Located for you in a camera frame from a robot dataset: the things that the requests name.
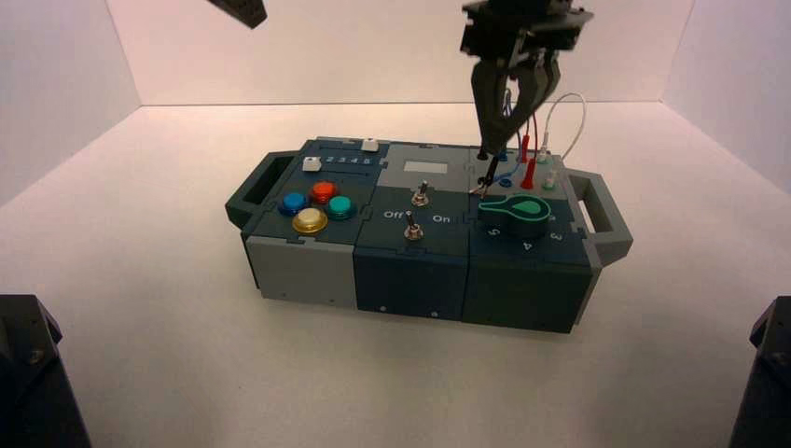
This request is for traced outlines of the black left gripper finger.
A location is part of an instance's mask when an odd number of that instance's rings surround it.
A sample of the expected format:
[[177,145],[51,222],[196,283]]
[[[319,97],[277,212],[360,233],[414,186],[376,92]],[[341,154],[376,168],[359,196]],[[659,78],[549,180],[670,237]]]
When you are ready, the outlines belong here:
[[209,3],[249,29],[257,28],[268,18],[262,0],[209,0]]

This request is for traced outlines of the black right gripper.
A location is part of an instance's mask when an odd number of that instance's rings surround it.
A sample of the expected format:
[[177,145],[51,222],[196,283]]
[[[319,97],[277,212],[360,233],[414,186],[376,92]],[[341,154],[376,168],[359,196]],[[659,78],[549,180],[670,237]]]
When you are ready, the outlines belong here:
[[[572,1],[476,1],[463,5],[462,11],[466,15],[462,52],[484,60],[472,71],[481,149],[499,155],[555,91],[561,72],[556,58],[520,65],[507,77],[494,63],[521,63],[539,49],[574,49],[593,13]],[[517,82],[519,95],[506,118],[507,78]]]

